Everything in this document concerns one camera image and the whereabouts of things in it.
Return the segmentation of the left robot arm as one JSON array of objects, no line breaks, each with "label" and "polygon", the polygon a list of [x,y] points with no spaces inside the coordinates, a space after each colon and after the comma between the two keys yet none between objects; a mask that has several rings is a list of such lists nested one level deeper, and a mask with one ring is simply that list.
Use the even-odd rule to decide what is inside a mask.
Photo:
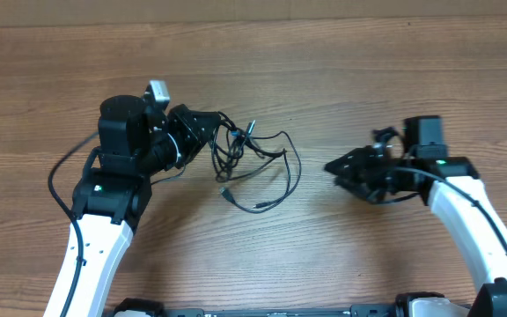
[{"label": "left robot arm", "polygon": [[188,165],[221,121],[216,112],[168,108],[150,94],[101,103],[99,145],[85,161],[72,205],[64,208],[70,237],[46,316],[102,315],[151,199],[151,176]]}]

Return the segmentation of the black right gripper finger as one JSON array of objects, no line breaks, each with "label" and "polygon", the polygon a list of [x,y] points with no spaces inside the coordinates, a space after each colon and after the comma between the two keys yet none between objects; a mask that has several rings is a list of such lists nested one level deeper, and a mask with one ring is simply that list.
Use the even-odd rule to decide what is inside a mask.
[{"label": "black right gripper finger", "polygon": [[359,200],[365,201],[367,203],[376,202],[375,192],[371,191],[365,183],[358,183],[347,178],[336,176],[334,179],[334,184],[347,190]]},{"label": "black right gripper finger", "polygon": [[377,151],[367,145],[355,148],[347,154],[324,165],[324,170],[331,174],[349,174],[364,170],[376,163]]}]

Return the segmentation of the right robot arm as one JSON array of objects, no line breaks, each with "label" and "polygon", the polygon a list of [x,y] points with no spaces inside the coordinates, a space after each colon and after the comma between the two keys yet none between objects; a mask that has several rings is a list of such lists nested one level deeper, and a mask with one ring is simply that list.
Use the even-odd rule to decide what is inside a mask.
[{"label": "right robot arm", "polygon": [[325,164],[336,185],[371,205],[420,197],[450,233],[473,278],[471,306],[436,292],[402,293],[386,316],[507,316],[507,228],[472,162],[452,157],[437,115],[375,130],[374,142]]}]

